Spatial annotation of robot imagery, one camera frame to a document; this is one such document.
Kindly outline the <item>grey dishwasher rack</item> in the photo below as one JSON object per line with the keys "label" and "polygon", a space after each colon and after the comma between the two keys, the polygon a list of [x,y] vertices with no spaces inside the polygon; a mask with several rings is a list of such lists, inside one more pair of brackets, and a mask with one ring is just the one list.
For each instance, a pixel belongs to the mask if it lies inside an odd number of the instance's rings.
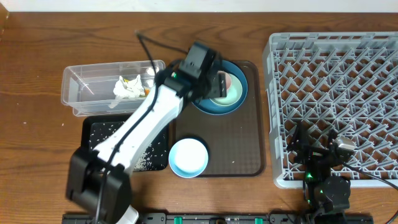
{"label": "grey dishwasher rack", "polygon": [[397,183],[397,33],[275,33],[262,53],[269,102],[272,177],[281,189],[302,186],[304,167],[287,145],[302,123],[310,144],[333,128],[356,145],[333,175],[353,187]]}

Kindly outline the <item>black plastic tray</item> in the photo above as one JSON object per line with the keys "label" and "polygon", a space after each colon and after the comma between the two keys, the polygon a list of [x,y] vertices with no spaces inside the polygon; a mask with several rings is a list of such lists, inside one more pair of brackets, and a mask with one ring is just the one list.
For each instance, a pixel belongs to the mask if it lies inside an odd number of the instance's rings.
{"label": "black plastic tray", "polygon": [[[110,137],[130,114],[111,114],[87,117],[83,122],[81,146],[92,151],[99,143]],[[166,126],[138,160],[134,172],[163,170],[168,165],[169,127]]]}

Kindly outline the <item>clear plastic bin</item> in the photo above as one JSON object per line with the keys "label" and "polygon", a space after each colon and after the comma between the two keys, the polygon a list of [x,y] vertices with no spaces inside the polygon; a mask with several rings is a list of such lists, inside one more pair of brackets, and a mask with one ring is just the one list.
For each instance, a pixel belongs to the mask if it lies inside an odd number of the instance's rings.
{"label": "clear plastic bin", "polygon": [[71,106],[75,116],[132,113],[145,98],[117,99],[114,94],[117,82],[140,77],[142,86],[150,90],[154,72],[164,68],[162,60],[69,66],[63,71],[62,103]]}

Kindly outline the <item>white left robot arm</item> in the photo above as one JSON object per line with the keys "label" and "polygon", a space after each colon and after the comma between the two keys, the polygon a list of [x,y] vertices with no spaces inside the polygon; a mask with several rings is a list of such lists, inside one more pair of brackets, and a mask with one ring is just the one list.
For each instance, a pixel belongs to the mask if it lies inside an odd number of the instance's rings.
{"label": "white left robot arm", "polygon": [[149,144],[192,101],[226,96],[221,54],[195,42],[184,59],[155,74],[154,86],[110,137],[71,156],[66,197],[84,208],[90,223],[135,223],[130,178]]}

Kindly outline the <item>pile of white rice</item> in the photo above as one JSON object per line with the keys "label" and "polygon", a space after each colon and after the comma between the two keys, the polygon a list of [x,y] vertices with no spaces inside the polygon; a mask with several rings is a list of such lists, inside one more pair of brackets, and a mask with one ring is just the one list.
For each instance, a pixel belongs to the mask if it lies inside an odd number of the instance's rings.
{"label": "pile of white rice", "polygon": [[[123,124],[124,121],[93,123],[88,140],[90,150],[92,151],[95,146],[106,140]],[[168,153],[168,128],[164,128],[142,154],[134,168],[134,172],[164,169],[168,164]]]}

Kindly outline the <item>light green bowl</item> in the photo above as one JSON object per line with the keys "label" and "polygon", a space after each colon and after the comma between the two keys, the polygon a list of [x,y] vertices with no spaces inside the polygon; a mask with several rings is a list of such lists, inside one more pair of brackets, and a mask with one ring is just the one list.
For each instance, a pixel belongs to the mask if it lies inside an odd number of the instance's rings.
{"label": "light green bowl", "polygon": [[242,86],[239,78],[237,78],[236,76],[231,75],[231,74],[230,74],[230,76],[231,76],[232,82],[231,82],[231,86],[230,86],[229,90],[227,91],[226,97],[210,99],[216,105],[231,106],[234,103],[237,103],[243,94],[243,86]]}

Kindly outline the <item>white napkin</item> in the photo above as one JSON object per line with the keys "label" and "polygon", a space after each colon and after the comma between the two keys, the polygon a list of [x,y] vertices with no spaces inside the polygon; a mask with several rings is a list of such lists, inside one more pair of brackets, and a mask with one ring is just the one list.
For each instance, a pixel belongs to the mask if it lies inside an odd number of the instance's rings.
{"label": "white napkin", "polygon": [[127,80],[120,76],[114,86],[113,93],[115,95],[115,99],[109,105],[110,108],[116,107],[123,99],[143,98],[147,95],[145,88],[142,85],[140,75],[132,80]]}

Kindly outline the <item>light blue bowl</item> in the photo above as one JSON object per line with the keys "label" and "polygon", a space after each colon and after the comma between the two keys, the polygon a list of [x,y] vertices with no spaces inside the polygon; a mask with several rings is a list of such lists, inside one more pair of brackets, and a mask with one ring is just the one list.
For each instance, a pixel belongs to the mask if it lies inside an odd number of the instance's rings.
{"label": "light blue bowl", "polygon": [[209,160],[206,146],[199,140],[185,138],[177,141],[169,152],[169,166],[179,177],[190,179],[199,176]]}

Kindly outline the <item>pink cup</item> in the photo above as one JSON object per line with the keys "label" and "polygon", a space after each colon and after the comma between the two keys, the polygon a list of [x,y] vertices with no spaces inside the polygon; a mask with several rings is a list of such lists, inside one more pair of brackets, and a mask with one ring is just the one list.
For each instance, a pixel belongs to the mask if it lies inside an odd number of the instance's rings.
{"label": "pink cup", "polygon": [[224,71],[219,71],[218,74],[223,75],[225,77],[226,91],[228,91],[231,86],[231,82],[232,82],[230,74],[226,73]]}

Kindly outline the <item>dark blue plate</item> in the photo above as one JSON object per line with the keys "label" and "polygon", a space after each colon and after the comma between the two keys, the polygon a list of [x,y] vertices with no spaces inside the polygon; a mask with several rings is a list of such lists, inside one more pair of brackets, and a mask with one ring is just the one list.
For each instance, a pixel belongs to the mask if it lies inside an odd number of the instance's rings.
{"label": "dark blue plate", "polygon": [[194,101],[193,105],[204,113],[212,115],[222,115],[222,114],[231,113],[232,111],[237,110],[243,104],[243,102],[247,97],[248,81],[243,71],[235,63],[227,60],[222,61],[222,68],[226,73],[229,73],[239,78],[243,86],[243,94],[240,97],[239,101],[231,106],[219,106],[213,103],[210,99]]}

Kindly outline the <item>green pandan cake wrapper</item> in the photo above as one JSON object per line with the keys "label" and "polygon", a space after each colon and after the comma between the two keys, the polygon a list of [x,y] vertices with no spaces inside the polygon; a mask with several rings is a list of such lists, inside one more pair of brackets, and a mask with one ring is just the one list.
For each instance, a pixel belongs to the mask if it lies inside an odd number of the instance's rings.
{"label": "green pandan cake wrapper", "polygon": [[150,92],[150,89],[142,84],[140,77],[133,80],[124,79],[123,82],[126,95],[130,98],[146,97]]}

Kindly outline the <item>brown serving tray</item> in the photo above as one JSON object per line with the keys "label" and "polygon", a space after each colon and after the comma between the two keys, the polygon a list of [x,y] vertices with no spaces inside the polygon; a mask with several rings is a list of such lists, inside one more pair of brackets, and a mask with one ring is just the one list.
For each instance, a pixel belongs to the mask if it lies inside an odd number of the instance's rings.
{"label": "brown serving tray", "polygon": [[205,142],[209,161],[200,177],[253,177],[266,166],[261,95],[257,67],[248,61],[223,62],[233,75],[244,75],[248,93],[228,114],[208,114],[189,104],[175,120],[175,138]]}

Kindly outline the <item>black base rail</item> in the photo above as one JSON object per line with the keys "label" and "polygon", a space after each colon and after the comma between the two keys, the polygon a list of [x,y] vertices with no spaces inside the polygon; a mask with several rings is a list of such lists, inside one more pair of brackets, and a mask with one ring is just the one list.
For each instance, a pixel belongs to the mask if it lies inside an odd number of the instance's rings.
{"label": "black base rail", "polygon": [[319,215],[314,219],[294,214],[270,213],[267,215],[166,215],[144,213],[139,215],[137,224],[373,224],[373,217],[367,215]]}

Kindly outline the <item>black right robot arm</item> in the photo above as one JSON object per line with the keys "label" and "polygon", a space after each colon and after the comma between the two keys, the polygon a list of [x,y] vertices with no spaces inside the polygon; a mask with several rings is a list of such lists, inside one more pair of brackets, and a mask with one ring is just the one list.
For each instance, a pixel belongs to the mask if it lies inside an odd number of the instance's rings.
{"label": "black right robot arm", "polygon": [[348,223],[345,210],[350,207],[351,182],[332,175],[331,168],[348,162],[356,146],[333,129],[325,147],[310,145],[309,137],[305,127],[298,123],[287,145],[289,152],[297,154],[294,162],[305,166],[303,194],[310,209],[297,223]]}

